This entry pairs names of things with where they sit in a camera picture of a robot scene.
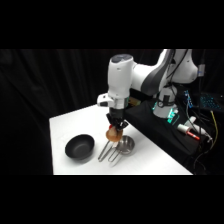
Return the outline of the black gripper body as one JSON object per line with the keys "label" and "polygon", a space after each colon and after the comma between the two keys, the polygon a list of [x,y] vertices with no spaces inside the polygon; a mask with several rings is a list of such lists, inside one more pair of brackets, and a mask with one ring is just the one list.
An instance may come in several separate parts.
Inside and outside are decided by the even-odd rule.
{"label": "black gripper body", "polygon": [[124,109],[114,109],[114,108],[110,107],[108,113],[115,120],[115,124],[119,124],[125,120],[125,110]]}

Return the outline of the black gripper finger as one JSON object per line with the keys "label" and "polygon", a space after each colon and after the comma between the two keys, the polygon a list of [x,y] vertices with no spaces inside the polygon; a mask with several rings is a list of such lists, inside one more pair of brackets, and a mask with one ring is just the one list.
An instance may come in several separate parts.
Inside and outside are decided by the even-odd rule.
{"label": "black gripper finger", "polygon": [[113,126],[115,127],[115,120],[111,117],[111,115],[109,113],[106,114],[106,117],[108,119],[109,122],[109,129],[111,129]]}
{"label": "black gripper finger", "polygon": [[121,123],[118,124],[116,129],[118,131],[121,131],[121,130],[125,129],[128,125],[129,125],[128,122],[124,120],[124,121],[122,121]]}

